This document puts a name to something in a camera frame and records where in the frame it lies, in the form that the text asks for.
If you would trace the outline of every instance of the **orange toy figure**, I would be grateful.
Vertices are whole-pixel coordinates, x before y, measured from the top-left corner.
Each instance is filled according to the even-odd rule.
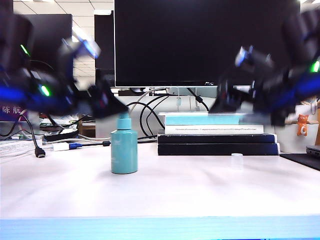
[[[297,136],[305,135],[307,136],[307,121],[309,115],[299,114],[298,117],[298,132],[296,133]]]

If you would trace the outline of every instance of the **white desk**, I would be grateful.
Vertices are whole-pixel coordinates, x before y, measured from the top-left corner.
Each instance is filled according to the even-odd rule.
[[[155,143],[138,155],[127,175],[110,172],[110,147],[3,159],[2,239],[320,237],[320,171],[279,156],[158,156]]]

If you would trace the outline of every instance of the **black book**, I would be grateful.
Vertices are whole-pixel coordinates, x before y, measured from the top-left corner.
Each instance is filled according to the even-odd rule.
[[[278,155],[277,143],[159,143],[158,155],[228,156],[239,153],[246,156]]]
[[[238,143],[276,143],[275,134],[241,134],[241,135],[187,135],[158,133],[159,144],[238,144]]]

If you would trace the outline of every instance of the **light blue book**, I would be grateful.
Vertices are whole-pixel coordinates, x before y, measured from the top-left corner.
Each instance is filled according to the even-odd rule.
[[[165,125],[239,125],[245,113],[165,112]]]

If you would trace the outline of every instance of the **teal bottle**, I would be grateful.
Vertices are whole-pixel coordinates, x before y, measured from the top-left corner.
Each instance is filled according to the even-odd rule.
[[[131,174],[138,171],[138,133],[131,129],[127,112],[116,121],[117,130],[111,132],[111,172]]]

